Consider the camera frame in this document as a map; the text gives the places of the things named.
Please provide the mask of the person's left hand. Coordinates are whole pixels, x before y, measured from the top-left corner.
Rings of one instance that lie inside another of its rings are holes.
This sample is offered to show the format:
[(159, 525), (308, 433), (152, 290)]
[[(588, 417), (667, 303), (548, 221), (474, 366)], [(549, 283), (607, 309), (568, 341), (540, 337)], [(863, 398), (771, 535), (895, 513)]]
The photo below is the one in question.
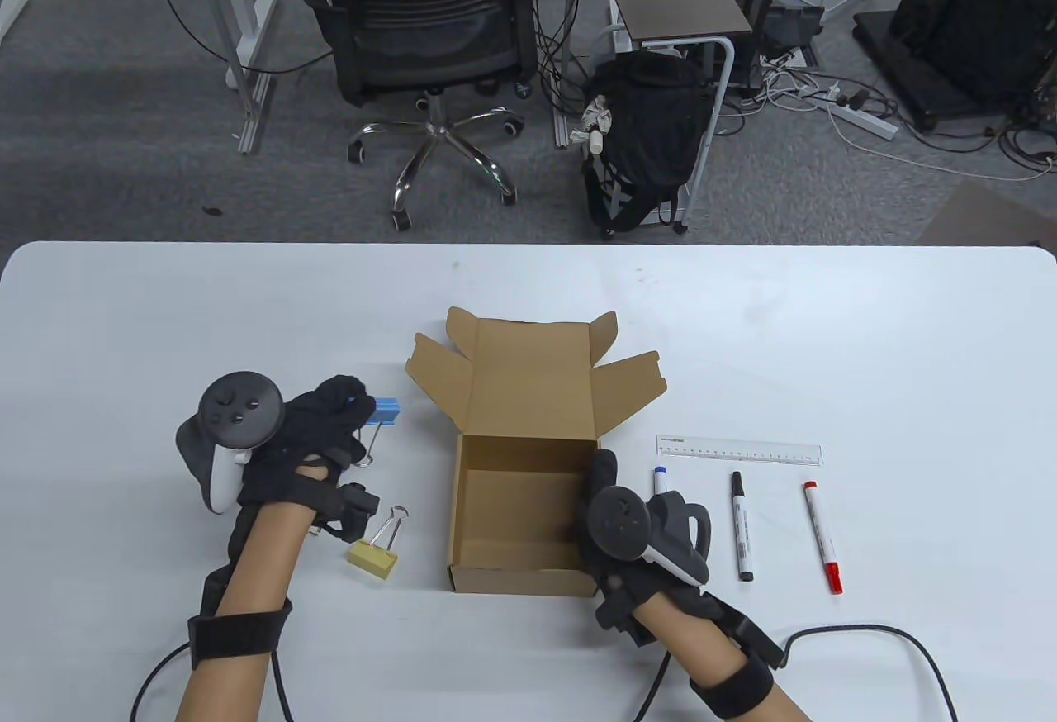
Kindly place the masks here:
[(314, 526), (359, 540), (381, 499), (341, 474), (366, 457), (356, 436), (374, 415), (375, 399), (355, 376), (337, 375), (288, 401), (279, 431), (254, 450), (239, 506), (291, 503), (313, 511)]

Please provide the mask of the person's right hand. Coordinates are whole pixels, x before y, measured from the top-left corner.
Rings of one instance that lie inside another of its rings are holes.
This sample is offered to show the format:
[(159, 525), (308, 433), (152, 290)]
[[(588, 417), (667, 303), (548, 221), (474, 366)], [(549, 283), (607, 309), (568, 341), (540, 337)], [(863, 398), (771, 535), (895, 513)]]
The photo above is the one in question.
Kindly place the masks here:
[(687, 584), (642, 556), (642, 548), (661, 538), (683, 571), (706, 570), (709, 514), (686, 503), (679, 492), (644, 501), (635, 492), (620, 487), (618, 458), (611, 450), (592, 455), (577, 501), (575, 533), (582, 571), (602, 594), (595, 616), (604, 630), (626, 633), (638, 647), (655, 643), (657, 632), (646, 627), (637, 612), (657, 596), (696, 619), (721, 619), (718, 601), (699, 589), (706, 576)]

